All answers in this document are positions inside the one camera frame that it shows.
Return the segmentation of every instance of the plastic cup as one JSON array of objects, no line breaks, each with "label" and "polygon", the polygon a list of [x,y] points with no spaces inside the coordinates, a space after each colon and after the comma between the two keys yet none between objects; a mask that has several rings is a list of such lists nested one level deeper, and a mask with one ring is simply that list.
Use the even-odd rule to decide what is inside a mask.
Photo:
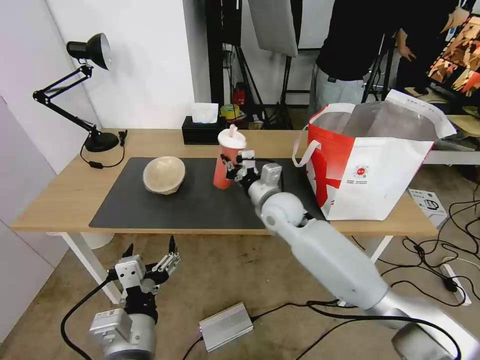
[{"label": "plastic cup", "polygon": [[[237,127],[234,125],[231,125],[230,129],[222,130],[218,134],[218,143],[220,144],[220,154],[228,157],[235,164],[237,163],[238,152],[247,147],[245,136],[238,132]],[[227,179],[227,168],[225,167],[220,154],[216,159],[213,185],[219,189],[225,190],[228,189],[232,180]]]}]

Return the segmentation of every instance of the screen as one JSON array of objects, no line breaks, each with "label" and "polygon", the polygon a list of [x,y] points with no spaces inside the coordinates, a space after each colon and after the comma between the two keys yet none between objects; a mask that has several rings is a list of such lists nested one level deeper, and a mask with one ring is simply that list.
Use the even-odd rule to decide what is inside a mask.
[{"label": "screen", "polygon": [[467,98],[480,96],[480,16],[472,15],[435,60],[428,76]]}]

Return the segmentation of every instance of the fire extinguisher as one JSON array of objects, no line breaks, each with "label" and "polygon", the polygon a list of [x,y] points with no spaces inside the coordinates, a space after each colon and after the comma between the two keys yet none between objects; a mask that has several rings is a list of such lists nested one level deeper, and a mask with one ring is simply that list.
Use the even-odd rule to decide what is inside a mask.
[{"label": "fire extinguisher", "polygon": [[246,91],[245,83],[237,82],[233,91],[233,103],[237,105],[245,105]]}]

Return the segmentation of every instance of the gray pants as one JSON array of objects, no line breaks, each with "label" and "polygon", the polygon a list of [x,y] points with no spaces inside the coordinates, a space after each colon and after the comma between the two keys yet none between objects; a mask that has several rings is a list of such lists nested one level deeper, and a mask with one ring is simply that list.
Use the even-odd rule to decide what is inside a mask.
[{"label": "gray pants", "polygon": [[308,118],[318,113],[328,104],[360,104],[362,101],[363,79],[353,81],[328,81],[329,76],[315,64],[311,72],[310,104]]}]

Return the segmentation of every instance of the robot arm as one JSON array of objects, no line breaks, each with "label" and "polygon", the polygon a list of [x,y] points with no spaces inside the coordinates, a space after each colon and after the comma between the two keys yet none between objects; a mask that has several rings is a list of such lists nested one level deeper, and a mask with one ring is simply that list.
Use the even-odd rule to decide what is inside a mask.
[{"label": "robot arm", "polygon": [[125,307],[99,312],[90,325],[90,334],[102,346],[109,360],[153,360],[158,321],[155,296],[181,260],[174,237],[168,254],[160,262],[145,265],[133,255],[133,245],[115,264],[123,286]]},{"label": "robot arm", "polygon": [[[246,166],[243,158],[247,157]],[[250,196],[266,228],[284,239],[295,258],[336,298],[355,305],[369,315],[420,319],[447,331],[458,343],[462,359],[474,360],[479,342],[455,320],[423,299],[395,294],[379,275],[371,260],[330,223],[308,216],[293,194],[280,192],[277,181],[282,170],[267,164],[261,175],[252,166],[254,155],[241,151],[237,165],[227,166],[229,176]],[[384,321],[400,329],[392,339],[403,359],[455,359],[457,350],[442,332],[423,324]]]}]

